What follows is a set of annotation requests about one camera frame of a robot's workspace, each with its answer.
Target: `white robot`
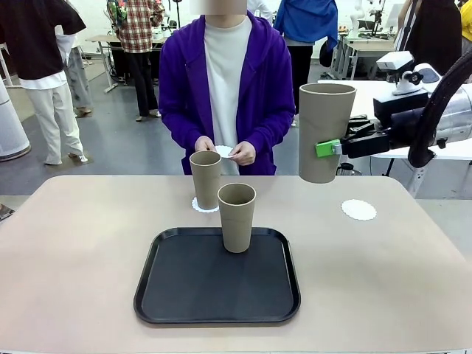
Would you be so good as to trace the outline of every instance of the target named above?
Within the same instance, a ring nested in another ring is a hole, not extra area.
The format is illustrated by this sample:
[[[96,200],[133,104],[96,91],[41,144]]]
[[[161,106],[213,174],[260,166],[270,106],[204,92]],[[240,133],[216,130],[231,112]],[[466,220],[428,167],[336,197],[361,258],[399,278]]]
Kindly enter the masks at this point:
[[[362,7],[362,0],[355,0],[354,13],[351,14],[351,21],[353,22],[353,29],[347,36],[348,38],[357,38],[359,36],[359,19],[366,15]]]
[[[365,118],[350,120],[346,136],[323,142],[332,149],[323,156],[348,155],[351,159],[410,147],[409,162],[426,166],[434,153],[428,149],[449,142],[472,139],[472,84],[465,80],[472,72],[472,51],[463,55],[441,77],[430,65],[414,63],[410,52],[392,52],[381,58],[379,69],[396,79],[393,92],[381,92],[374,99],[378,122]]]

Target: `purple hoodie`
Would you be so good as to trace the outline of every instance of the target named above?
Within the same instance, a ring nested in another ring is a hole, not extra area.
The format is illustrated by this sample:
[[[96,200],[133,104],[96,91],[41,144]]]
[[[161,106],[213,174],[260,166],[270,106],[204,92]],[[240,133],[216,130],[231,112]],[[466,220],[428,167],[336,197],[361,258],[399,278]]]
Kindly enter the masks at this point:
[[[283,38],[263,18],[252,22],[241,72],[236,131],[239,142],[256,149],[256,161],[239,166],[242,176],[274,175],[273,146],[282,142],[295,114],[291,59]],[[189,157],[200,136],[213,134],[207,61],[204,46],[205,17],[175,31],[161,52],[159,110],[172,138],[186,150],[182,160],[191,174]]]

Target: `yellow jacket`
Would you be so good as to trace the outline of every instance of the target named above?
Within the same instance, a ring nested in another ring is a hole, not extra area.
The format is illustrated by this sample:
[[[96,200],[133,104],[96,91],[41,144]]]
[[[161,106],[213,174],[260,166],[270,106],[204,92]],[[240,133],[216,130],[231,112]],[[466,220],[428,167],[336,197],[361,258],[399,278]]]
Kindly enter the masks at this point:
[[[462,37],[472,41],[472,0],[462,6],[460,17],[462,19]]]

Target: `white wall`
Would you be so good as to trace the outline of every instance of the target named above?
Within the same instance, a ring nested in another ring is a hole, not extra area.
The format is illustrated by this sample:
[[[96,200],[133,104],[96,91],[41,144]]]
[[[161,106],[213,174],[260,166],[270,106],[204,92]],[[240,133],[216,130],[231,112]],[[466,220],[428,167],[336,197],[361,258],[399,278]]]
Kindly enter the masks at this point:
[[[79,11],[83,20],[87,25],[87,29],[80,33],[80,39],[82,40],[82,47],[85,52],[96,52],[97,45],[86,42],[85,39],[90,38],[94,35],[106,34],[110,29],[109,21],[106,18],[103,10],[105,9],[105,0],[71,0],[74,6]],[[182,25],[190,23],[196,16],[190,14],[189,3],[192,0],[183,0],[180,5],[181,23]],[[272,10],[277,10],[280,4],[280,0],[266,0],[269,7]],[[393,4],[403,3],[404,0],[386,0],[385,13],[383,20],[386,21],[389,17],[390,9]],[[168,7],[168,0],[163,0],[166,8]],[[350,14],[353,12],[354,1],[353,0],[336,0],[339,9],[339,25],[340,26],[351,26]],[[368,10],[371,7],[367,0],[364,0],[364,10]],[[172,19],[177,19],[176,4],[172,2]],[[318,57],[319,47],[324,41],[320,41],[315,46],[314,57]]]

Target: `black pants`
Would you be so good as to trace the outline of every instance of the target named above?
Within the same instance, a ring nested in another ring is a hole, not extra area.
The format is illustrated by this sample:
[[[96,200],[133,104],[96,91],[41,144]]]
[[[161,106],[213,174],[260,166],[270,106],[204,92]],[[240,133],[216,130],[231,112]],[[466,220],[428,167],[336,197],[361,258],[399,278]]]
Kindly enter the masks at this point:
[[[134,87],[138,97],[139,115],[149,116],[149,111],[157,109],[156,93],[154,92],[153,78],[150,70],[150,52],[125,53],[134,79]]]
[[[312,46],[289,46],[288,51],[292,58],[292,80],[294,82],[294,99],[296,114],[300,107],[300,86],[308,83],[310,74]]]

